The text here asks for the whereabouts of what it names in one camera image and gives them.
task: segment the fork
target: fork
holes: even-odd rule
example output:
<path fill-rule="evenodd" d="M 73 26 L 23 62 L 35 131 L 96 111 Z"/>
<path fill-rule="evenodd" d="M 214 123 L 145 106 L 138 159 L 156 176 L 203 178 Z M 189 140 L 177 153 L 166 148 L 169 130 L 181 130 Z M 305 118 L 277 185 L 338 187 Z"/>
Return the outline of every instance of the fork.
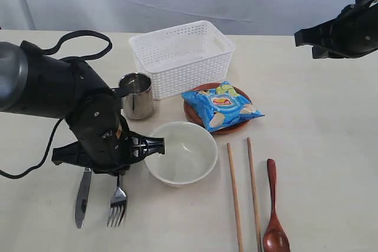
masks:
<path fill-rule="evenodd" d="M 123 218 L 126 215 L 126 209 L 128 206 L 127 193 L 122 189 L 123 176 L 117 176 L 117 188 L 114 192 L 112 199 L 110 200 L 110 211 L 107 218 L 107 227 L 118 227 Z"/>

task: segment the metal cup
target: metal cup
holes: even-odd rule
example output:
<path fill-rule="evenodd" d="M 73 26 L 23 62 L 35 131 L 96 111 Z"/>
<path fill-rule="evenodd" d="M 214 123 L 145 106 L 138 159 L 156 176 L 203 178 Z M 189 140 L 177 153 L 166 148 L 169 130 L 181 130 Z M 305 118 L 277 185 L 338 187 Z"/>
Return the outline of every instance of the metal cup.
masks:
<path fill-rule="evenodd" d="M 131 119 L 143 119 L 154 112 L 151 78 L 143 73 L 130 73 L 121 78 L 119 88 L 128 93 L 122 98 L 123 113 Z"/>

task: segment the white table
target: white table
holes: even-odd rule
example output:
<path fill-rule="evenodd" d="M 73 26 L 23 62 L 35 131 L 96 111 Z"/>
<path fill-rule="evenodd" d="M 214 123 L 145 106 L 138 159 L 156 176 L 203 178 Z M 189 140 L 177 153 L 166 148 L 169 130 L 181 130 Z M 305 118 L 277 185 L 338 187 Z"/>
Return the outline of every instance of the white table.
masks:
<path fill-rule="evenodd" d="M 53 46 L 64 32 L 0 31 L 0 41 Z M 90 64 L 110 85 L 135 71 L 128 38 L 109 33 L 113 50 Z M 84 227 L 73 211 L 83 169 L 55 166 L 14 181 L 0 178 L 1 251 L 237 251 L 226 143 L 232 143 L 245 251 L 257 251 L 246 138 L 253 140 L 264 232 L 270 197 L 266 160 L 276 160 L 278 215 L 291 251 L 375 250 L 378 228 L 378 53 L 359 60 L 312 60 L 292 37 L 230 36 L 236 51 L 227 75 L 266 117 L 241 131 L 216 136 L 219 161 L 203 181 L 181 189 L 161 184 L 143 163 L 131 167 L 125 228 L 106 228 L 115 178 L 95 175 Z M 63 45 L 64 55 L 105 46 L 90 38 Z M 147 135 L 166 122 L 185 120 L 183 100 L 156 102 L 146 121 L 128 120 Z M 53 119 L 0 113 L 0 168 L 20 173 L 41 159 Z M 74 141 L 65 123 L 53 146 Z"/>

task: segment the spoon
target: spoon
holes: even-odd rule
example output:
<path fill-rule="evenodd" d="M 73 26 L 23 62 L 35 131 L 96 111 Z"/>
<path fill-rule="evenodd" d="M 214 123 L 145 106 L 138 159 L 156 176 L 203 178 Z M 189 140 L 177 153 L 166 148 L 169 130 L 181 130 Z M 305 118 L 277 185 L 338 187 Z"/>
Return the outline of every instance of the spoon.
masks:
<path fill-rule="evenodd" d="M 276 163 L 273 159 L 268 159 L 269 185 L 271 186 L 272 211 L 271 220 L 266 228 L 263 245 L 265 252 L 290 252 L 288 237 L 279 223 L 276 213 Z"/>

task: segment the blue snack bag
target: blue snack bag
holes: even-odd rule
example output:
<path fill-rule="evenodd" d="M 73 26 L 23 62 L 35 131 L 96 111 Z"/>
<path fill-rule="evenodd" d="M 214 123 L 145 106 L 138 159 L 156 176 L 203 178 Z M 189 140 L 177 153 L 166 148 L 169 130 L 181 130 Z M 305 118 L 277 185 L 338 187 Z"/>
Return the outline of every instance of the blue snack bag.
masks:
<path fill-rule="evenodd" d="M 209 132 L 264 116 L 227 81 L 216 89 L 188 91 L 182 97 L 193 107 Z"/>

